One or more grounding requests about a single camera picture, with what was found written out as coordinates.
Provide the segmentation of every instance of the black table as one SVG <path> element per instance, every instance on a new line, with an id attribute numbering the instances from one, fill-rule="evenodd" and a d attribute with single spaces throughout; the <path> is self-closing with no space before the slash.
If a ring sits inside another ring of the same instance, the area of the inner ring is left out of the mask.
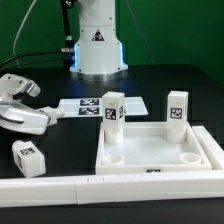
<path id="1" fill-rule="evenodd" d="M 169 92 L 188 91 L 189 123 L 205 126 L 224 148 L 224 87 L 195 66 L 130 66 L 126 77 L 108 82 L 77 80 L 59 68 L 10 72 L 38 83 L 40 95 L 23 100 L 35 109 L 55 108 L 60 99 L 102 97 L 108 91 L 141 96 L 149 115 L 126 117 L 127 122 L 166 121 Z M 11 147 L 16 140 L 32 141 L 45 155 L 47 173 L 43 177 L 94 174 L 101 122 L 99 117 L 60 119 L 41 136 L 0 128 L 0 178 L 23 178 L 13 161 Z M 223 198 L 1 208 L 0 223 L 205 224 L 222 223 L 223 211 Z"/>

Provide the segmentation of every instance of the white block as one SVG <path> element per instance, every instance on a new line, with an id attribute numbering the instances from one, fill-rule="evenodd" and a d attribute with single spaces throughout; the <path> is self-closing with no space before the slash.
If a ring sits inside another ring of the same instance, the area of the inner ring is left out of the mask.
<path id="1" fill-rule="evenodd" d="M 119 144 L 123 142 L 123 128 L 120 131 L 105 130 L 105 141 L 110 144 Z"/>
<path id="2" fill-rule="evenodd" d="M 171 91 L 168 95 L 167 128 L 183 130 L 187 121 L 188 92 Z"/>
<path id="3" fill-rule="evenodd" d="M 186 127 L 183 130 L 167 128 L 167 140 L 174 144 L 182 143 L 186 139 Z"/>
<path id="4" fill-rule="evenodd" d="M 32 142 L 16 141 L 12 145 L 14 161 L 25 177 L 46 173 L 44 155 Z"/>
<path id="5" fill-rule="evenodd" d="M 102 97 L 103 127 L 108 143 L 123 141 L 125 123 L 124 93 L 108 92 Z"/>

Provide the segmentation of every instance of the white plastic barrier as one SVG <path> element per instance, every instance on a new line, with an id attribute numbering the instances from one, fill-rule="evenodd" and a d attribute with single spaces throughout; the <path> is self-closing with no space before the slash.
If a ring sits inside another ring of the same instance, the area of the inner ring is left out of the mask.
<path id="1" fill-rule="evenodd" d="M 0 206 L 224 197 L 224 171 L 0 180 Z"/>

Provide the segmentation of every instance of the white cube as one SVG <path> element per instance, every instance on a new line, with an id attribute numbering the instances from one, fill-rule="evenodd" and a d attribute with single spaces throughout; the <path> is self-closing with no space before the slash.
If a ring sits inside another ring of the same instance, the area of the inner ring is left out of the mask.
<path id="1" fill-rule="evenodd" d="M 32 142 L 16 141 L 12 145 L 14 161 L 25 177 L 46 173 L 44 155 Z"/>
<path id="2" fill-rule="evenodd" d="M 104 130 L 121 131 L 125 122 L 124 93 L 108 92 L 102 102 Z"/>
<path id="3" fill-rule="evenodd" d="M 168 95 L 167 128 L 184 130 L 186 128 L 188 92 L 171 91 Z"/>

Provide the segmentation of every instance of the warning label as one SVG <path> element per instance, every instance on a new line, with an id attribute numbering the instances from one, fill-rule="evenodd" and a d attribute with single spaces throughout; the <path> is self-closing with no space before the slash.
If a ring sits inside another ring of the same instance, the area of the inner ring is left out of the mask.
<path id="1" fill-rule="evenodd" d="M 96 31 L 96 34 L 94 35 L 92 41 L 105 41 L 99 29 Z"/>

